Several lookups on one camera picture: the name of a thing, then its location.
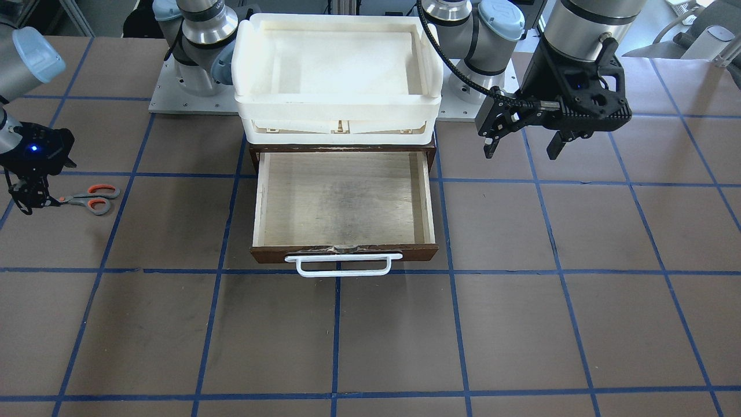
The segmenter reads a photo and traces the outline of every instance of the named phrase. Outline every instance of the black cable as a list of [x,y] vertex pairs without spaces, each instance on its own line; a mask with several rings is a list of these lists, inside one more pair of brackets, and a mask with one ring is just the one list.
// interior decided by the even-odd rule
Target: black cable
[[422,9],[422,0],[417,0],[416,2],[416,9],[417,14],[419,14],[419,21],[422,23],[422,29],[425,31],[425,35],[427,35],[427,38],[430,40],[430,43],[432,44],[432,48],[434,48],[435,52],[437,52],[438,55],[440,55],[440,58],[445,63],[445,65],[451,70],[455,76],[457,76],[461,81],[463,81],[464,84],[466,84],[468,87],[473,88],[475,91],[478,91],[481,94],[484,94],[485,96],[493,97],[498,99],[500,102],[505,103],[506,105],[510,107],[519,107],[519,108],[539,108],[539,105],[535,102],[530,102],[527,100],[519,100],[519,99],[512,99],[507,96],[503,96],[499,92],[501,91],[498,86],[494,85],[490,90],[488,90],[486,87],[482,87],[481,85],[476,84],[472,79],[468,78],[461,70],[459,70],[453,62],[450,61],[450,59],[445,55],[444,52],[442,52],[442,48],[437,43],[437,40],[435,40],[435,36],[432,34],[432,31],[430,30],[427,18],[425,18],[425,11]]

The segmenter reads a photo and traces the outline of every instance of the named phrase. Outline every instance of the metal base plate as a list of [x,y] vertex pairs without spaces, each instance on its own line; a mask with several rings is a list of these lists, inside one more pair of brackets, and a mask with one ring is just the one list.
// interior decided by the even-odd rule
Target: metal base plate
[[[451,60],[454,64],[458,63],[458,59]],[[442,102],[440,103],[440,112],[437,114],[437,119],[441,122],[473,122],[476,119],[476,115],[479,113],[481,108],[480,104],[471,104],[464,102],[459,99],[451,90],[450,82],[448,81],[452,75],[451,70],[448,69],[447,65],[443,66],[443,82],[442,82]],[[501,89],[508,93],[514,93],[519,88],[519,82],[517,81],[517,75],[514,72],[514,66],[512,61],[507,64],[505,70],[505,84],[501,86]]]
[[237,114],[234,87],[224,85],[215,96],[194,96],[183,90],[171,56],[159,71],[157,86],[149,103],[150,113],[164,114]]

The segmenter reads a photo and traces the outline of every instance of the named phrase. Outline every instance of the blue tape grid line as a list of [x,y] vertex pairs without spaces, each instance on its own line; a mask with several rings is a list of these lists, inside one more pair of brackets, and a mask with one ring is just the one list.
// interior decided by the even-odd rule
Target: blue tape grid line
[[661,76],[661,73],[659,72],[659,68],[657,68],[656,63],[654,62],[653,59],[650,59],[649,61],[651,62],[651,67],[654,69],[654,72],[659,77],[661,86],[664,88],[664,91],[666,91],[667,95],[669,96],[669,99],[671,100],[671,105],[674,106],[674,110],[677,112],[677,115],[679,115],[679,120],[682,121],[682,125],[684,126],[685,131],[687,131],[687,135],[689,135],[690,140],[692,141],[692,145],[695,148],[695,151],[697,151],[697,154],[700,156],[700,159],[702,160],[702,164],[705,166],[705,170],[708,171],[708,175],[710,175],[710,179],[713,181],[715,188],[717,188],[718,193],[720,194],[720,198],[723,200],[725,207],[728,209],[728,213],[731,214],[731,218],[734,220],[734,223],[736,223],[736,228],[739,229],[739,232],[741,232],[741,223],[739,223],[738,218],[734,214],[734,210],[731,208],[731,204],[728,203],[728,199],[725,198],[723,189],[720,188],[720,184],[718,184],[715,174],[713,174],[713,170],[710,168],[710,164],[708,164],[708,160],[705,158],[705,155],[702,154],[702,150],[700,149],[700,146],[697,144],[697,141],[695,140],[695,137],[692,134],[692,131],[690,130],[690,126],[687,124],[685,115],[682,114],[682,111],[679,109],[677,101],[674,100],[674,97],[671,95],[671,92],[669,91],[669,88],[667,87],[666,82],[664,81],[664,78]]
[[[535,182],[535,191],[538,194],[538,200],[540,201],[540,208],[542,209],[543,213],[543,220],[545,221],[545,228],[548,231],[548,239],[551,242],[551,250],[553,251],[554,256],[554,262],[556,264],[556,270],[558,271],[559,279],[561,281],[561,289],[563,291],[564,298],[566,300],[566,306],[568,308],[568,315],[571,319],[571,327],[574,329],[574,337],[576,339],[576,347],[579,349],[579,356],[582,361],[582,367],[584,368],[584,376],[587,381],[587,387],[589,389],[594,388],[594,384],[592,383],[592,375],[589,371],[589,364],[587,362],[587,354],[584,350],[584,343],[582,342],[582,336],[579,333],[579,324],[576,322],[576,314],[574,313],[574,305],[571,303],[571,296],[569,295],[568,291],[568,284],[566,283],[566,276],[563,273],[563,268],[561,266],[561,259],[558,255],[558,248],[556,247],[556,238],[554,237],[553,229],[551,228],[551,219],[548,216],[548,208],[545,206],[545,199],[543,198],[542,189],[540,187],[540,181],[538,179],[538,173],[535,169],[535,162],[533,160],[533,153],[530,150],[530,144],[528,143],[528,135],[525,133],[525,129],[521,130],[522,132],[522,141],[525,144],[525,152],[528,155],[528,161],[530,162],[530,170],[533,174],[533,180]],[[594,408],[594,415],[596,417],[601,417],[601,412],[599,411],[599,404],[597,403],[597,395],[594,393],[590,394],[590,398],[592,400],[592,407]]]
[[[85,274],[97,273],[98,268],[47,268],[35,266],[4,266],[0,272]],[[104,274],[189,274],[189,275],[296,275],[295,269],[149,269],[149,268],[103,268]],[[392,269],[389,275],[447,275],[449,269]],[[693,275],[693,276],[741,276],[741,271],[681,271],[654,269],[563,269],[564,275]],[[456,275],[558,275],[556,269],[454,269]]]
[[105,96],[41,96],[38,94],[26,94],[24,99],[48,99],[48,100],[99,100],[114,102],[148,102],[150,97],[105,97]]
[[[337,270],[342,269],[342,262],[337,261]],[[337,417],[337,396],[339,393],[339,318],[342,312],[342,277],[334,279],[334,333],[332,336],[332,394],[330,417]]]
[[[622,156],[620,155],[620,151],[617,147],[617,143],[615,142],[615,138],[613,137],[612,133],[608,133],[608,136],[610,138],[610,142],[612,143],[612,147],[615,150],[615,154],[617,155],[617,159],[620,164],[620,168],[622,169],[622,173],[623,175],[625,175],[626,180],[630,181],[630,176],[628,175],[628,169],[625,167],[625,163],[622,161]],[[715,410],[717,411],[718,416],[723,417],[723,411],[720,409],[720,403],[718,402],[718,398],[715,395],[715,391],[712,387],[712,383],[710,382],[710,378],[708,377],[708,372],[705,369],[704,363],[702,362],[700,351],[697,349],[697,344],[695,344],[694,337],[692,336],[689,325],[687,324],[687,320],[685,319],[685,315],[684,315],[684,312],[682,311],[682,307],[679,304],[679,298],[677,298],[677,294],[674,292],[674,287],[671,284],[671,278],[669,274],[666,273],[666,267],[664,265],[664,261],[662,260],[661,254],[659,253],[659,247],[656,243],[656,240],[654,239],[654,233],[651,231],[651,227],[648,225],[648,219],[645,216],[643,207],[641,206],[641,203],[638,200],[638,194],[636,194],[636,190],[632,185],[630,185],[629,188],[631,190],[631,196],[633,196],[633,201],[636,205],[636,210],[638,211],[638,215],[641,217],[641,222],[643,223],[643,227],[646,230],[648,239],[651,241],[651,247],[653,248],[654,254],[656,255],[656,259],[659,262],[659,267],[664,272],[663,275],[664,275],[664,280],[666,282],[666,286],[668,287],[669,293],[671,295],[671,300],[674,303],[674,307],[677,309],[679,320],[682,322],[682,328],[685,330],[687,339],[690,342],[692,352],[695,356],[695,359],[697,360],[697,365],[698,367],[700,367],[700,372],[702,373],[702,379],[705,381],[705,385],[708,388],[708,391],[710,393],[711,399],[713,400],[713,405],[715,406]]]
[[[716,392],[738,393],[740,385],[717,385]],[[604,387],[604,388],[564,388],[552,390],[474,390],[464,391],[401,391],[366,393],[262,393],[262,394],[167,394],[167,395],[3,395],[4,402],[95,402],[95,401],[280,401],[280,400],[331,400],[357,398],[461,398],[470,397],[529,397],[540,395],[610,395],[631,393],[706,393],[703,385],[665,386],[665,387]]]
[[[63,176],[85,176],[85,177],[129,177],[130,172],[121,171],[63,171]],[[183,172],[136,172],[135,177],[175,177],[175,178],[234,178],[233,174],[214,173],[183,173]],[[240,174],[242,179],[256,179],[255,174]],[[495,183],[495,184],[534,184],[534,180],[506,179],[506,178],[430,178],[433,183]],[[639,185],[652,187],[697,187],[697,188],[741,188],[741,184],[710,184],[710,183],[647,183],[647,182],[624,182],[624,181],[573,181],[573,180],[539,180],[541,184],[548,185]]]
[[[139,167],[139,163],[142,161],[142,155],[144,154],[144,148],[147,146],[147,140],[149,139],[149,134],[152,131],[152,126],[154,125],[154,118],[155,118],[154,114],[152,114],[149,118],[149,123],[147,125],[146,133],[144,134],[144,139],[142,140],[142,144],[139,146],[139,152],[136,155],[136,161],[134,162],[133,172],[136,172],[136,169]],[[126,191],[124,192],[124,196],[121,199],[121,206],[119,207],[118,213],[116,213],[116,220],[113,222],[113,228],[110,231],[108,242],[106,243],[105,251],[103,252],[103,258],[101,259],[101,262],[100,262],[100,268],[96,275],[95,282],[93,283],[93,288],[90,290],[90,297],[87,300],[87,305],[85,307],[84,314],[82,315],[82,323],[80,324],[80,330],[78,331],[77,339],[75,340],[75,344],[72,349],[72,354],[70,355],[70,361],[69,361],[69,364],[67,365],[67,370],[64,373],[64,379],[62,380],[62,386],[59,388],[60,397],[63,397],[65,392],[67,391],[67,385],[70,382],[70,377],[72,376],[72,369],[75,366],[77,354],[79,352],[80,345],[82,343],[82,337],[87,327],[87,317],[90,315],[90,310],[93,306],[93,299],[95,298],[95,294],[97,293],[98,287],[100,286],[100,282],[101,282],[101,279],[103,277],[104,270],[105,270],[105,264],[108,262],[108,256],[110,255],[110,250],[113,247],[113,240],[116,238],[116,232],[118,231],[119,225],[121,224],[121,218],[122,218],[122,215],[124,214],[126,203],[129,200],[129,195],[131,193],[131,189],[133,187],[135,178],[136,177],[132,173],[131,176],[129,177],[129,182],[126,185]],[[57,417],[59,415],[59,408],[61,406],[62,406],[61,401],[57,401],[55,403],[52,417]]]
[[221,271],[224,269],[224,263],[226,261],[227,256],[227,248],[229,246],[229,234],[231,233],[231,223],[232,219],[234,218],[234,207],[236,205],[236,197],[239,193],[239,180],[240,175],[239,173],[242,172],[242,161],[244,160],[245,156],[245,149],[247,149],[247,137],[246,135],[242,135],[242,144],[239,148],[239,159],[237,160],[236,164],[236,170],[234,171],[234,175],[232,175],[232,178],[234,178],[234,184],[232,185],[232,194],[231,198],[229,200],[229,216],[227,217],[227,222],[224,227],[224,237],[222,238],[222,248],[219,253],[219,273],[216,274],[216,280],[213,285],[213,296],[211,298],[211,310],[208,314],[208,325],[206,327],[206,338],[203,344],[203,353],[201,355],[201,366],[198,371],[198,381],[196,383],[196,399],[193,400],[193,408],[191,410],[190,415],[192,417],[197,417],[198,415],[198,408],[200,405],[199,396],[201,395],[201,392],[203,390],[203,381],[206,376],[206,365],[208,363],[208,351],[211,346],[211,335],[213,334],[213,323],[216,320],[216,306],[219,302],[219,290],[221,288],[222,283],[222,273]]
[[[435,165],[437,167],[437,176],[442,176],[442,156],[440,154],[439,143],[437,142],[437,130],[433,131],[435,147],[437,148],[437,160]],[[456,339],[458,342],[458,356],[461,364],[461,378],[463,380],[463,393],[465,399],[465,412],[467,417],[473,417],[473,408],[471,406],[471,388],[468,385],[468,366],[465,360],[465,348],[463,346],[463,332],[461,330],[461,318],[460,310],[458,308],[458,289],[456,286],[456,274],[455,268],[453,267],[453,249],[451,245],[451,232],[448,226],[448,206],[445,204],[445,185],[443,182],[438,183],[440,193],[440,206],[442,207],[442,228],[445,233],[445,251],[448,255],[448,276],[451,281],[451,299],[453,302],[453,320],[456,325]]]
[[85,51],[82,53],[82,58],[80,58],[80,62],[77,64],[77,68],[75,68],[75,73],[72,74],[72,79],[70,80],[70,84],[67,86],[67,90],[64,90],[64,95],[59,97],[60,98],[59,106],[57,106],[56,112],[54,113],[54,116],[51,118],[51,122],[49,122],[50,128],[54,127],[54,123],[59,117],[59,113],[62,112],[62,107],[64,107],[64,103],[67,101],[67,99],[70,96],[70,91],[72,91],[72,86],[75,85],[77,76],[80,75],[80,70],[82,69],[82,65],[85,63],[85,59],[87,59],[87,54],[90,52],[90,47],[93,46],[93,40],[95,40],[95,38],[90,38],[90,41],[87,42],[87,47],[85,47]]

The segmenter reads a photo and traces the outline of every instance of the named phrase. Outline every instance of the grid square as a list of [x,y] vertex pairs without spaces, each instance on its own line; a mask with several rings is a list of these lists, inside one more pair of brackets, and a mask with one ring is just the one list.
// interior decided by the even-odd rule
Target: grid square
[[7,192],[0,192],[0,218],[5,214],[5,209],[10,205],[12,197]]
[[726,187],[723,189],[723,195],[734,211],[736,218],[741,220],[741,188]]
[[159,114],[139,171],[234,174],[243,134],[234,116]]
[[741,234],[715,188],[636,187],[667,269],[741,270]]
[[741,416],[741,393],[715,392],[724,416]]
[[149,118],[146,102],[67,100],[54,125],[75,135],[78,170],[131,172]]
[[704,384],[664,277],[567,275],[566,281],[595,387]]
[[634,113],[677,114],[659,76],[647,58],[621,56],[625,96]]
[[717,416],[709,393],[637,393],[598,395],[603,417]]
[[44,38],[62,56],[66,68],[51,82],[34,88],[30,93],[39,96],[61,96],[67,91],[90,38],[83,36],[44,36]]
[[33,122],[48,126],[56,113],[61,100],[57,99],[24,99],[13,100],[5,105],[5,110],[19,122]]
[[679,117],[636,116],[613,135],[634,182],[711,182]]
[[472,122],[438,122],[436,129],[443,177],[510,180],[533,177],[519,135],[504,138],[494,158],[487,160],[484,157],[484,138],[478,135]]
[[49,417],[53,402],[2,402],[0,416]]
[[545,149],[556,132],[528,126],[525,133],[541,180],[625,181],[610,138],[604,132],[594,132],[589,139],[579,139],[567,145],[555,161],[548,158]]
[[70,95],[152,97],[166,52],[164,39],[95,38]]
[[0,272],[0,395],[59,392],[94,280]]
[[103,275],[67,394],[191,394],[213,275]]
[[556,275],[458,275],[456,287],[472,390],[587,387]]
[[339,390],[463,388],[447,275],[342,280]]
[[456,269],[555,269],[532,184],[446,183]]
[[588,395],[473,397],[471,406],[476,417],[594,417]]
[[107,266],[217,268],[232,187],[232,179],[137,177]]
[[[95,183],[115,185],[123,196],[128,178],[59,175],[49,183],[57,197],[86,191]],[[81,206],[35,209],[33,216],[13,207],[0,230],[2,266],[98,268],[121,201],[111,200],[112,209],[102,216]]]
[[659,269],[627,186],[543,185],[566,269]]
[[326,400],[201,401],[199,417],[264,416],[327,417],[331,403]]
[[716,385],[741,385],[741,278],[673,276],[671,282]]
[[718,183],[741,184],[741,119],[687,119],[692,136]]
[[59,417],[188,417],[190,401],[80,401],[62,403]]
[[725,68],[701,59],[654,62],[682,114],[741,115],[741,91]]
[[337,401],[337,417],[465,417],[463,398],[358,398]]
[[224,275],[203,392],[330,392],[334,295],[334,279]]

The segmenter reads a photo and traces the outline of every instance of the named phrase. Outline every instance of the floor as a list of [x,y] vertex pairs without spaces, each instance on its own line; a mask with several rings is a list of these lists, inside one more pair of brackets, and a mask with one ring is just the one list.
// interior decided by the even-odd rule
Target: floor
[[486,160],[439,124],[435,258],[311,280],[249,254],[239,118],[147,112],[163,41],[51,42],[67,71],[7,109],[76,135],[54,194],[123,192],[0,194],[0,416],[741,416],[725,71],[624,59],[634,120],[556,162],[540,128]]

